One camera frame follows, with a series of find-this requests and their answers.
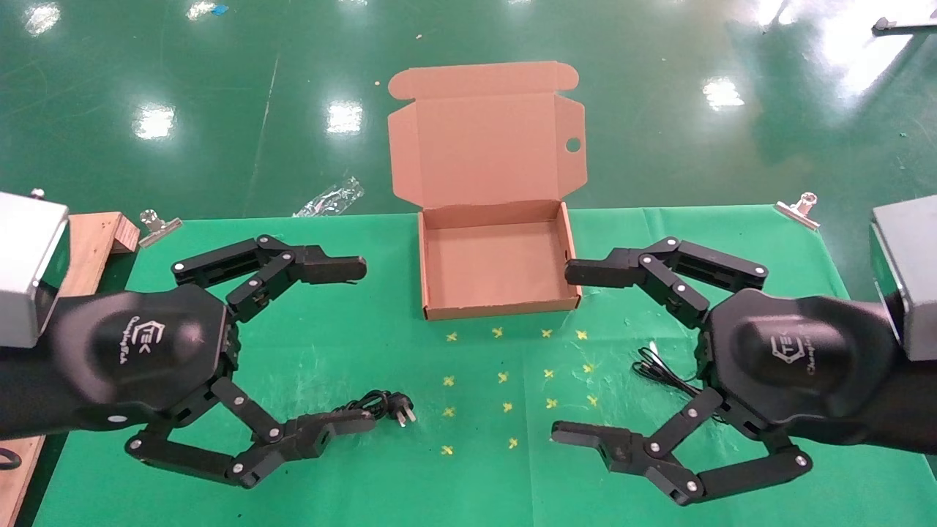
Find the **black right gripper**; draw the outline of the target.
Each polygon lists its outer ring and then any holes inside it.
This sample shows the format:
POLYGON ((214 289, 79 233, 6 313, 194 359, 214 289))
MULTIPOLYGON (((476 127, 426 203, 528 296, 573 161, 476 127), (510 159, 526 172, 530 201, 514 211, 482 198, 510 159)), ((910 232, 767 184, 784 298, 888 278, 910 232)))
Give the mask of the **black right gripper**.
POLYGON ((637 286, 682 326, 702 326, 695 358, 710 388, 656 433, 569 421, 551 430, 556 443, 596 450, 607 470, 646 478, 677 506, 809 473, 813 461, 786 434, 830 446, 935 453, 935 362, 907 357, 882 304, 770 296, 759 291, 769 276, 763 264, 676 237, 645 249, 612 249, 602 260, 569 259, 564 276, 570 285, 637 286), (738 293, 709 311, 709 300, 688 279, 738 293), (693 473, 675 450, 723 408, 767 454, 693 473))

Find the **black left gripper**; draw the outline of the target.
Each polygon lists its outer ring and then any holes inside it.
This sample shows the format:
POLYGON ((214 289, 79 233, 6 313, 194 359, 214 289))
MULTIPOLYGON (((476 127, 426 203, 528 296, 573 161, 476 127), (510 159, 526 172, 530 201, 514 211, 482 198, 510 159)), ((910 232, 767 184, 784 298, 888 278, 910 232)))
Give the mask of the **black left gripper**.
POLYGON ((223 378, 237 369, 234 320, 247 323, 295 283, 354 284, 365 275, 360 256, 260 236, 177 261, 173 276, 184 286, 173 290, 61 299, 34 347, 2 349, 2 439, 149 424, 126 443, 141 463, 255 487, 285 463, 320 457, 338 435, 372 430, 377 393, 278 423, 223 378), (239 277, 246 280, 227 304, 204 290, 239 277), (247 450, 230 456, 170 440, 174 426, 217 401, 251 430, 247 450))

